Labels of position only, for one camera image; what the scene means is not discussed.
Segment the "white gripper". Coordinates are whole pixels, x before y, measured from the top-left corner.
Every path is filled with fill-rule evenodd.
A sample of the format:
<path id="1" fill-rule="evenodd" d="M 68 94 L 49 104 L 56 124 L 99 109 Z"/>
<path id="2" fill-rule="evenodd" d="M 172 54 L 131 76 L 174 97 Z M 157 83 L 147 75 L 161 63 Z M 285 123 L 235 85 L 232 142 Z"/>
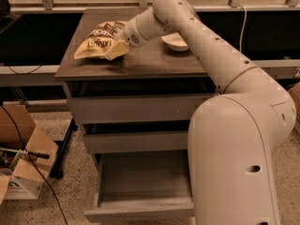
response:
<path id="1" fill-rule="evenodd" d="M 113 60 L 129 52 L 129 45 L 132 47 L 141 47 L 145 45 L 149 39 L 146 37 L 149 23 L 146 19 L 135 17 L 127 22 L 125 27 L 116 35 L 118 39 L 105 52 L 104 57 L 107 60 Z"/>

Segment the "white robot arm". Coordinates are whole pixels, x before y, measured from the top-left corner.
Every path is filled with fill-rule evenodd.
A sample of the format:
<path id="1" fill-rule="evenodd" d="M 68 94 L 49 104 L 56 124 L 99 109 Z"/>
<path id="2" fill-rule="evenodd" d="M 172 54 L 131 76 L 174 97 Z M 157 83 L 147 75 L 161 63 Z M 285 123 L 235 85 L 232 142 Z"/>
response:
<path id="1" fill-rule="evenodd" d="M 198 20 L 186 0 L 153 0 L 117 33 L 106 57 L 171 32 L 181 35 L 219 91 L 199 106 L 188 128 L 196 224 L 280 225 L 271 151 L 293 130 L 293 99 Z"/>

